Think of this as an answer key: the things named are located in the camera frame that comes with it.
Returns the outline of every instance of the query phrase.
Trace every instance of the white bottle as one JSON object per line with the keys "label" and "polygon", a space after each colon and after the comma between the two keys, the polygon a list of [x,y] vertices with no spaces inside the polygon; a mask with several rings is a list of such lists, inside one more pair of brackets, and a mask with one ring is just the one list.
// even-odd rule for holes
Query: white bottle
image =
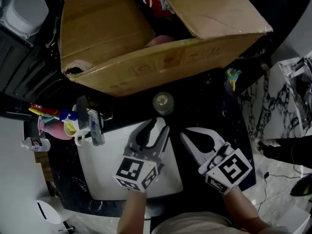
{"label": "white bottle", "polygon": [[30,138],[20,142],[21,147],[25,147],[31,152],[48,152],[51,148],[51,143],[46,138]]}

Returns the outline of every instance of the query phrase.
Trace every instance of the floor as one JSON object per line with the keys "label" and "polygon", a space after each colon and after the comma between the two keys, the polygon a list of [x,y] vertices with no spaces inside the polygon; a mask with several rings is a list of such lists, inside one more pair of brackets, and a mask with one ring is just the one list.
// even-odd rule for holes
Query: floor
{"label": "floor", "polygon": [[[259,208],[259,204],[265,198],[265,181],[263,175],[269,172],[273,175],[285,175],[289,177],[300,176],[294,171],[293,165],[268,159],[253,147],[257,184],[244,191],[245,196]],[[296,166],[302,173],[312,172],[312,169]],[[309,203],[311,196],[292,197],[290,191],[298,178],[269,176],[267,178],[267,200],[261,205],[260,217],[272,225],[292,206],[310,212],[312,204]],[[101,217],[76,213],[68,220],[68,224],[74,225],[78,233],[90,234],[114,234],[116,233],[119,218]],[[149,233],[149,221],[145,221],[144,233]]]}

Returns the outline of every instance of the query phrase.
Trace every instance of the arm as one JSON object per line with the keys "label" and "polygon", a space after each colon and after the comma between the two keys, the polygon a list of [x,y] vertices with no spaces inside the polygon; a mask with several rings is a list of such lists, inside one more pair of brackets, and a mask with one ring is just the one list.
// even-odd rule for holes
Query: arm
{"label": "arm", "polygon": [[129,191],[129,196],[119,220],[118,234],[142,234],[144,227],[144,214],[146,194]]}
{"label": "arm", "polygon": [[238,227],[246,229],[251,234],[257,234],[270,227],[259,218],[258,211],[238,186],[229,194],[224,195],[223,200],[234,224]]}

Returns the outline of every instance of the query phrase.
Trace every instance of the cardboard box flap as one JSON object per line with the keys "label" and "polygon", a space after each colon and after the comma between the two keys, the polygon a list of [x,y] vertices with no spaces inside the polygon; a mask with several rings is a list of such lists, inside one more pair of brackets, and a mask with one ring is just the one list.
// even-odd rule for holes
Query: cardboard box flap
{"label": "cardboard box flap", "polygon": [[[90,52],[107,59],[144,48],[154,32],[134,0],[66,0],[62,15],[62,59],[87,62]],[[120,46],[118,52],[112,48]],[[62,71],[71,68],[62,62]]]}
{"label": "cardboard box flap", "polygon": [[248,0],[167,1],[198,39],[272,31]]}

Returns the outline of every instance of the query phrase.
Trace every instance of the cardboard box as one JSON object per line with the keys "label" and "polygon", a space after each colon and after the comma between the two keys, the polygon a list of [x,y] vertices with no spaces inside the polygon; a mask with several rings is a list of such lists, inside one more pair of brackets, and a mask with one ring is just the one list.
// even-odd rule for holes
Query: cardboard box
{"label": "cardboard box", "polygon": [[194,38],[145,48],[154,33],[134,0],[66,0],[62,72],[121,97],[226,67],[272,31],[248,0],[167,1]]}

